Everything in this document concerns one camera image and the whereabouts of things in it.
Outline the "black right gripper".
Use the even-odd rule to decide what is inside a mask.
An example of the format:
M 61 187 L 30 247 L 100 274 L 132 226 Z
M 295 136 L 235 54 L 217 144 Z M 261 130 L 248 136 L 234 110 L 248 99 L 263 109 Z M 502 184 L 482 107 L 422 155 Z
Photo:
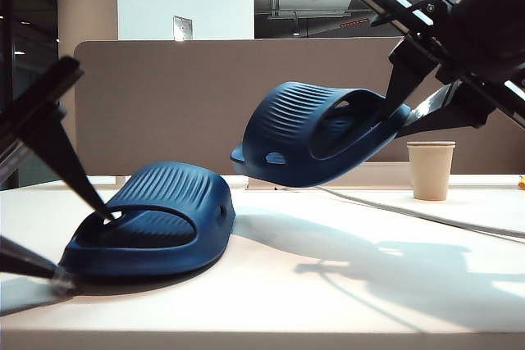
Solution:
M 443 86 L 409 114 L 398 137 L 461 127 L 478 129 L 500 109 L 524 124 L 524 0 L 360 0 L 403 38 L 388 59 L 387 121 L 431 71 Z

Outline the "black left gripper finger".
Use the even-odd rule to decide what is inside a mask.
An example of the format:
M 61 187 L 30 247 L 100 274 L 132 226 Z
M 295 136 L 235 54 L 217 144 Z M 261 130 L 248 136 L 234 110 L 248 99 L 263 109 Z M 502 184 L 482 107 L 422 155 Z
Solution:
M 77 290 L 73 276 L 62 266 L 4 236 L 1 237 L 1 272 L 50 280 L 58 293 Z

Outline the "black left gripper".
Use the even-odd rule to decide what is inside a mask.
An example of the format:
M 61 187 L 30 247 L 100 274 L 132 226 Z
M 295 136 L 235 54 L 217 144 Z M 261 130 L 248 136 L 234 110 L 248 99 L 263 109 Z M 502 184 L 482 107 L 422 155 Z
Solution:
M 62 57 L 1 114 L 1 180 L 33 152 L 96 212 L 114 220 L 62 127 L 59 100 L 82 75 L 76 59 Z

